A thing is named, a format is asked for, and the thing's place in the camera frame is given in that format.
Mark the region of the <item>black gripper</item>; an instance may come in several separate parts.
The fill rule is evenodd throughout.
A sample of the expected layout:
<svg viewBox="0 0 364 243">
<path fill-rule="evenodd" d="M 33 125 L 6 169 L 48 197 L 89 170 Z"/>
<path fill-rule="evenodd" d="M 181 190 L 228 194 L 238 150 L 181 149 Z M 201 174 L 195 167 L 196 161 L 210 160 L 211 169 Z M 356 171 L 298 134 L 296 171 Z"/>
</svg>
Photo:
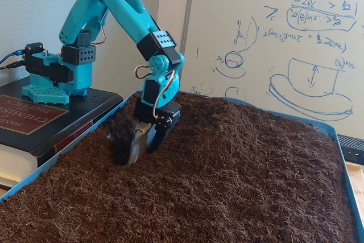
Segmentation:
<svg viewBox="0 0 364 243">
<path fill-rule="evenodd" d="M 133 130 L 133 140 L 131 141 L 129 158 L 127 165 L 134 164 L 138 156 L 143 152 L 153 153 L 162 144 L 167 131 L 175 123 L 181 114 L 181 105 L 172 100 L 166 105 L 153 110 L 137 98 L 134 116 L 140 121 L 137 122 Z M 155 123 L 155 135 L 152 138 L 152 124 Z"/>
</svg>

